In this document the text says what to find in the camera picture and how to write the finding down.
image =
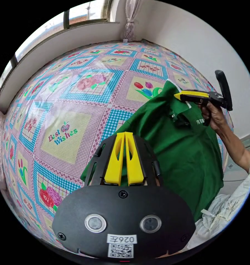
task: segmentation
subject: window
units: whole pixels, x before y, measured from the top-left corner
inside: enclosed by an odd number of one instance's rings
[[[7,78],[8,74],[11,72],[12,70],[12,64],[11,64],[11,61],[8,62],[8,64],[6,65],[2,75],[1,75],[1,78],[0,78],[0,88],[4,82],[4,80]]]
[[[37,44],[51,35],[63,30],[63,16],[64,13],[60,13],[39,27],[33,34],[31,34],[15,52],[17,61],[19,62]]]
[[[69,25],[88,20],[107,20],[110,2],[110,0],[94,0],[71,8]]]

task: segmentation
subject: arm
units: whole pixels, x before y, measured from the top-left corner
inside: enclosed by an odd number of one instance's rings
[[[223,141],[231,159],[248,173],[250,169],[250,151],[245,149],[241,140],[231,131],[227,123],[218,128],[216,133]]]
[[[220,136],[223,141],[231,159],[247,173],[250,169],[250,151],[246,150],[241,140],[231,131],[229,128],[221,108],[216,108],[210,102],[207,104],[207,108],[199,105],[204,119],[209,118],[209,112],[211,112],[211,128]]]

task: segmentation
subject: yellow gripper fingers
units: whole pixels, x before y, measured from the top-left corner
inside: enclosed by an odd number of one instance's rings
[[[106,183],[117,184],[120,186],[124,155],[124,141],[125,133],[117,133],[104,178]]]
[[[125,132],[128,185],[143,182],[143,173],[132,132]]]
[[[207,92],[198,92],[198,91],[190,91],[190,90],[183,90],[180,93],[175,94],[174,96],[181,100],[180,96],[186,95],[186,96],[197,96],[197,97],[205,97],[209,98],[209,94]]]

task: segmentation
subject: qr code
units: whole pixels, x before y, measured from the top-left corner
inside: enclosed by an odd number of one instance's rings
[[[108,257],[133,258],[133,244],[109,244]]]

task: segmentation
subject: curtain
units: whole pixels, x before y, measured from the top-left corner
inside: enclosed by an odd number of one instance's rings
[[[124,39],[134,41],[134,21],[139,13],[143,0],[126,0],[126,19],[127,23],[124,31]]]

